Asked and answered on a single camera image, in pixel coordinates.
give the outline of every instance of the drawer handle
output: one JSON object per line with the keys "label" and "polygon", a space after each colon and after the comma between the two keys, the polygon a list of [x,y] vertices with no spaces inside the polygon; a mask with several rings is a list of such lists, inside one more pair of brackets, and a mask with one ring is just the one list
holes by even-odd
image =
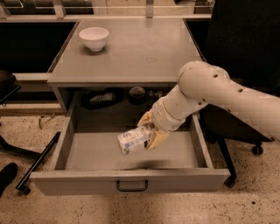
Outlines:
{"label": "drawer handle", "polygon": [[120,192],[123,193],[128,193],[128,192],[144,192],[148,189],[148,180],[145,180],[145,186],[143,188],[122,188],[120,187],[121,181],[117,180],[116,181],[116,189]]}

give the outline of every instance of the floor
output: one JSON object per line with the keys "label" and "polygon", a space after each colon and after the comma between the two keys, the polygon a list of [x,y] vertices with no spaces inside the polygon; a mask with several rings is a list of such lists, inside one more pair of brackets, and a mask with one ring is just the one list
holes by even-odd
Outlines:
{"label": "floor", "polygon": [[[12,145],[41,152],[57,131],[63,115],[2,116],[0,135]],[[0,198],[0,223],[280,223],[280,146],[264,143],[262,156],[251,145],[227,141],[238,179],[218,192],[120,196],[45,196],[31,182],[31,192],[15,189],[32,160],[0,150],[0,169],[18,165],[16,179]],[[216,144],[208,144],[215,167],[225,166]],[[47,171],[52,153],[38,168]]]}

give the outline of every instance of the white bowl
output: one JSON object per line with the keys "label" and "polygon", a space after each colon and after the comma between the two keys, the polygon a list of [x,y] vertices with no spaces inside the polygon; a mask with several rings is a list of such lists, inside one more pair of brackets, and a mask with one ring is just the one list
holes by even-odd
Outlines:
{"label": "white bowl", "polygon": [[90,27],[82,30],[79,37],[91,51],[98,52],[106,45],[109,31],[101,27]]}

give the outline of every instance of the white robotic arm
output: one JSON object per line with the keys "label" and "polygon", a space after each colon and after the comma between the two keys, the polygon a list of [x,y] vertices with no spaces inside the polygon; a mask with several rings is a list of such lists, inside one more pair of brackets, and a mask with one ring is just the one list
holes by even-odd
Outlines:
{"label": "white robotic arm", "polygon": [[[272,141],[280,141],[280,98],[237,84],[224,69],[200,61],[181,67],[178,85],[153,104],[138,126],[154,123],[166,139],[166,133],[208,103],[225,109]],[[160,137],[156,136],[150,149],[163,142]]]}

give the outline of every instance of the drawer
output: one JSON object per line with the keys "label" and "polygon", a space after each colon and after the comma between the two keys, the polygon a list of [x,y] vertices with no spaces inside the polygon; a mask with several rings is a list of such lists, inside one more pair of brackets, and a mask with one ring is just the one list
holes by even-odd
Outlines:
{"label": "drawer", "polygon": [[197,115],[155,150],[124,156],[117,136],[136,127],[152,101],[86,110],[74,94],[48,171],[31,180],[45,195],[188,193],[218,190],[228,169],[214,169]]}

